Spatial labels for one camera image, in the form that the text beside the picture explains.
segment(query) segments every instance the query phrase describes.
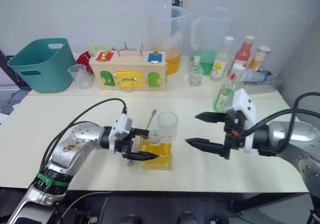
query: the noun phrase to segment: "white table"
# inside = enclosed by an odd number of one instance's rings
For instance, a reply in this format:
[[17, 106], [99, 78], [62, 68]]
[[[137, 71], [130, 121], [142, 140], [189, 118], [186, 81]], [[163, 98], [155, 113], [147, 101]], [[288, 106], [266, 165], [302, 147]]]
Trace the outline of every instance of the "white table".
[[[194, 116], [212, 111], [220, 83], [207, 76], [203, 86], [188, 87], [180, 71], [168, 76], [166, 92], [100, 90], [93, 86], [78, 90], [74, 83], [59, 93], [32, 91], [0, 125], [0, 186], [27, 188], [35, 177], [42, 155], [51, 139], [87, 107], [106, 99], [121, 97], [127, 103], [133, 127], [145, 128], [152, 110], [173, 111], [179, 117], [178, 135], [172, 146], [172, 170], [143, 170], [139, 163], [127, 167], [120, 153], [94, 151], [70, 184], [70, 190], [186, 191], [289, 193], [307, 192], [300, 174], [277, 157], [232, 150], [230, 160], [199, 151], [184, 139], [207, 138], [223, 143], [223, 124], [210, 124]], [[253, 95], [257, 119], [288, 108], [278, 92]], [[111, 126], [122, 109], [118, 101], [105, 103], [82, 120]], [[289, 116], [278, 120], [287, 121]], [[156, 128], [156, 118], [151, 128]]]

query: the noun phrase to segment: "plastic cup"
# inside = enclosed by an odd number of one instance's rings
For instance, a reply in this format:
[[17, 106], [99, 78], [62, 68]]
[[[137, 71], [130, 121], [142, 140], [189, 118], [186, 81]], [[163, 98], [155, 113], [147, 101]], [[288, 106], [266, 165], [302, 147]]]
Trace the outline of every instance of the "plastic cup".
[[86, 66], [83, 64], [70, 66], [68, 72], [79, 89], [88, 89], [94, 82], [94, 77], [87, 72]]
[[178, 116], [171, 111], [160, 113], [157, 118], [157, 126], [161, 136], [171, 137], [174, 141], [177, 137], [178, 121]]

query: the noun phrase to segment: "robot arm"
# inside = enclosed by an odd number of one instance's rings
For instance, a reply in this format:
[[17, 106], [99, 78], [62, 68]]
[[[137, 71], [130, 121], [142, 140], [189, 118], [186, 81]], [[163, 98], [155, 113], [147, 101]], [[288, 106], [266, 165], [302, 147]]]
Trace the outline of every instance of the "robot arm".
[[70, 182], [92, 150], [108, 149], [111, 153], [120, 152], [124, 158], [138, 161], [157, 158], [150, 152], [131, 152], [132, 139], [149, 133], [131, 125], [132, 119], [124, 113], [113, 126], [101, 127], [92, 122], [76, 125], [70, 136], [55, 147], [48, 163], [37, 173], [7, 223], [23, 223], [25, 219], [24, 223], [48, 223], [55, 205], [64, 199]]
[[204, 112], [195, 116], [205, 122], [224, 122], [224, 144], [202, 138], [185, 141], [203, 152], [218, 154], [225, 159], [229, 159], [231, 149], [243, 148], [245, 152], [257, 149], [261, 156], [277, 156], [286, 160], [301, 174], [313, 201], [314, 218], [320, 217], [320, 131], [308, 123], [296, 122], [289, 144], [281, 150], [289, 122], [272, 121], [248, 136], [248, 140], [240, 134], [255, 124], [256, 116], [252, 110], [255, 112], [256, 108], [247, 93], [243, 89], [237, 90], [227, 102], [226, 113]]

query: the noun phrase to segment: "white wall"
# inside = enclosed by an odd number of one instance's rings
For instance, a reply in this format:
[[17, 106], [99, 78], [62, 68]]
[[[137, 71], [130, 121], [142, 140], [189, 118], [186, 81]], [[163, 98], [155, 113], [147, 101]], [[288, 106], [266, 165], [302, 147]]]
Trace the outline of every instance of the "white wall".
[[[320, 91], [320, 15], [294, 50], [279, 78], [282, 85], [279, 92], [292, 107], [295, 99], [307, 92]], [[299, 108], [320, 112], [320, 97], [306, 97]], [[320, 129], [320, 120], [311, 116], [299, 115], [302, 121], [311, 123]]]
[[14, 55], [39, 38], [67, 38], [74, 52], [93, 43], [139, 48], [147, 42], [145, 7], [172, 0], [0, 0], [0, 49]]
[[314, 22], [320, 0], [182, 0], [183, 7], [196, 11], [202, 7], [220, 6], [235, 9], [238, 20], [232, 35], [234, 52], [245, 35], [256, 37], [253, 52], [260, 45], [271, 47], [267, 67], [278, 74], [294, 54], [298, 43]]

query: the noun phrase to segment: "bottle cap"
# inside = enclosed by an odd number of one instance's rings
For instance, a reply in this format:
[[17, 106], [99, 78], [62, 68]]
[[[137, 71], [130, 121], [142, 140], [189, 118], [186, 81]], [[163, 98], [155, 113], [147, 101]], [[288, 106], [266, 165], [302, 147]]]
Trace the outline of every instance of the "bottle cap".
[[254, 43], [255, 39], [256, 38], [253, 35], [246, 35], [244, 41], [251, 44]]
[[195, 63], [197, 63], [197, 64], [200, 63], [200, 59], [201, 59], [201, 56], [199, 56], [199, 55], [195, 55], [195, 56], [193, 57], [193, 61], [194, 61]]
[[258, 47], [258, 51], [261, 51], [263, 53], [269, 54], [271, 52], [271, 48], [265, 45], [260, 45]]
[[237, 80], [241, 77], [242, 73], [244, 72], [246, 68], [241, 64], [241, 63], [235, 63], [233, 64], [230, 74], [229, 74], [229, 79], [231, 80]]
[[226, 44], [226, 45], [231, 45], [231, 43], [232, 43], [234, 40], [235, 40], [235, 39], [234, 39], [233, 36], [226, 36], [226, 37], [224, 38], [224, 44]]

